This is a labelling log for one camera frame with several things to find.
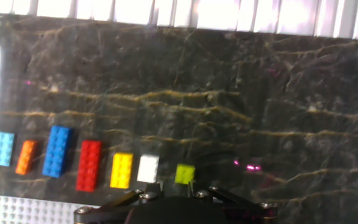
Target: window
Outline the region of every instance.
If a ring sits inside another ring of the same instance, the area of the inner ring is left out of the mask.
[[[200,0],[197,27],[235,30],[239,3],[238,0]]]
[[[38,16],[66,18],[70,13],[71,0],[39,0]]]
[[[116,0],[117,22],[148,24],[153,0]]]

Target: red lego brick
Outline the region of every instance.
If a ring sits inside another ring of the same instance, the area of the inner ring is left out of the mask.
[[[85,140],[82,142],[76,190],[93,192],[96,188],[101,147],[101,141]]]

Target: orange lego brick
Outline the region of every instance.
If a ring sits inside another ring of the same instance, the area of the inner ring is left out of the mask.
[[[38,142],[33,140],[27,140],[23,143],[22,152],[16,167],[16,174],[24,175],[30,171],[32,157],[37,145]]]

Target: lego brick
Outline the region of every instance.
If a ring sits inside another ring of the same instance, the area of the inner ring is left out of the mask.
[[[42,175],[56,178],[62,175],[70,137],[70,128],[61,126],[51,128]]]
[[[20,153],[19,162],[16,167],[16,174],[24,175],[31,169],[32,158],[37,148],[38,142],[27,140],[23,143],[22,152]]]
[[[186,164],[178,164],[175,183],[189,184],[194,179],[195,167]]]
[[[85,140],[82,142],[76,190],[93,192],[96,188],[101,147],[101,141]]]
[[[131,181],[132,153],[118,152],[112,160],[110,187],[127,189]]]
[[[13,141],[15,134],[0,132],[0,166],[11,163]]]
[[[157,178],[159,156],[143,155],[140,157],[137,181],[154,183]]]

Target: yellow lego brick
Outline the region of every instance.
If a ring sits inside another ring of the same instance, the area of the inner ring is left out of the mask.
[[[194,179],[194,172],[196,168],[191,165],[178,164],[177,174],[175,176],[175,183],[189,184]]]
[[[114,155],[112,159],[110,187],[129,188],[133,159],[134,155],[132,153],[118,152]]]
[[[16,174],[24,175],[30,171],[32,156],[34,155],[37,141],[27,140],[23,143],[22,152],[20,153],[19,162],[16,167]]]

